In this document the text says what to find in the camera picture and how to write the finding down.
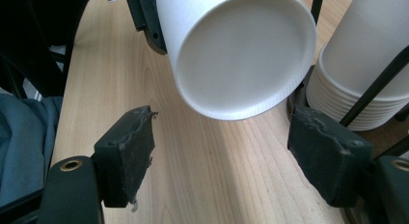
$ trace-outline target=light wood surface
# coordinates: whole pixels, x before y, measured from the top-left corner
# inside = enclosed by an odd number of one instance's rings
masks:
[[[313,0],[303,1],[310,7]],[[350,1],[324,1],[315,56]],[[159,116],[139,208],[104,209],[106,223],[344,223],[286,149],[284,102],[238,122],[196,113],[177,93],[168,56],[154,53],[136,32],[125,0],[90,1],[76,35],[53,163],[91,156],[124,112],[147,104]]]

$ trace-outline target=gray fabric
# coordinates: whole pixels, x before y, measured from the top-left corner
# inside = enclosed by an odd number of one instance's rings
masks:
[[[62,101],[0,95],[0,207],[43,188]]]

